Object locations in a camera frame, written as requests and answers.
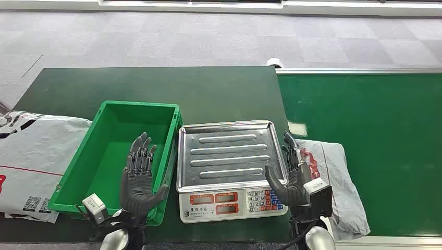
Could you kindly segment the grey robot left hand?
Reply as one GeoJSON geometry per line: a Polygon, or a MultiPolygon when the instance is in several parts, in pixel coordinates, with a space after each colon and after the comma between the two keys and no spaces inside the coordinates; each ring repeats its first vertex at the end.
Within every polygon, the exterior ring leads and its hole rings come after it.
{"type": "Polygon", "coordinates": [[[163,184],[153,193],[152,163],[157,146],[150,146],[152,139],[143,132],[130,146],[126,165],[121,174],[120,206],[133,216],[146,219],[169,192],[169,185],[163,184]]]}

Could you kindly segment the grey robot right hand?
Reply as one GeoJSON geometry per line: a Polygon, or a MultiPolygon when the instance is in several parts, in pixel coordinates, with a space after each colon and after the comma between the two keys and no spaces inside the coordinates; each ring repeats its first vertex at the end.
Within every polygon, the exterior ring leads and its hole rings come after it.
{"type": "Polygon", "coordinates": [[[284,132],[284,142],[282,149],[286,153],[289,167],[288,183],[286,185],[281,184],[274,170],[268,164],[265,165],[265,177],[277,198],[284,205],[289,207],[301,206],[306,204],[303,188],[305,177],[303,175],[308,170],[308,166],[294,137],[288,131],[284,132]]]}

